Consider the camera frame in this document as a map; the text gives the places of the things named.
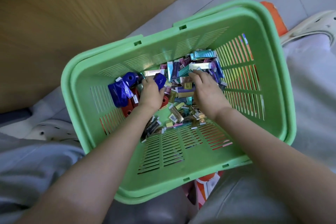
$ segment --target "slipper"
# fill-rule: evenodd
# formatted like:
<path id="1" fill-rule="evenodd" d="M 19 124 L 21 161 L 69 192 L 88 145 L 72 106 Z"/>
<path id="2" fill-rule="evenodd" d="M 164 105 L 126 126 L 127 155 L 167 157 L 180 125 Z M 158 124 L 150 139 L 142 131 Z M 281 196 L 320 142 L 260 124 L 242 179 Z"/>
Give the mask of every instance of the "slipper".
<path id="1" fill-rule="evenodd" d="M 64 141 L 66 139 L 78 140 L 78 137 L 71 123 L 63 120 L 45 120 L 36 125 L 25 139 Z"/>
<path id="2" fill-rule="evenodd" d="M 330 47 L 335 43 L 336 10 L 317 13 L 305 19 L 299 25 L 280 37 L 281 45 L 299 37 L 313 34 L 325 34 L 330 39 Z"/>

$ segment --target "barcode label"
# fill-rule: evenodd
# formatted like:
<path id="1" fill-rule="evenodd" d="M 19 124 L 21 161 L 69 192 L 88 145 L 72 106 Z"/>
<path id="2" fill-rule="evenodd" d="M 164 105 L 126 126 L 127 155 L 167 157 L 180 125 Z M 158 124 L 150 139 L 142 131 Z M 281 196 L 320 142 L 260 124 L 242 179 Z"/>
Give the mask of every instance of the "barcode label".
<path id="1" fill-rule="evenodd" d="M 169 119 L 171 119 L 174 123 L 177 122 L 177 118 L 176 118 L 175 115 L 173 115 L 173 114 L 171 114 L 171 115 L 169 116 Z"/>
<path id="2" fill-rule="evenodd" d="M 134 103 L 135 103 L 135 104 L 139 103 L 139 100 L 138 100 L 137 95 L 134 95 L 134 96 L 133 96 L 133 99 L 134 99 Z"/>

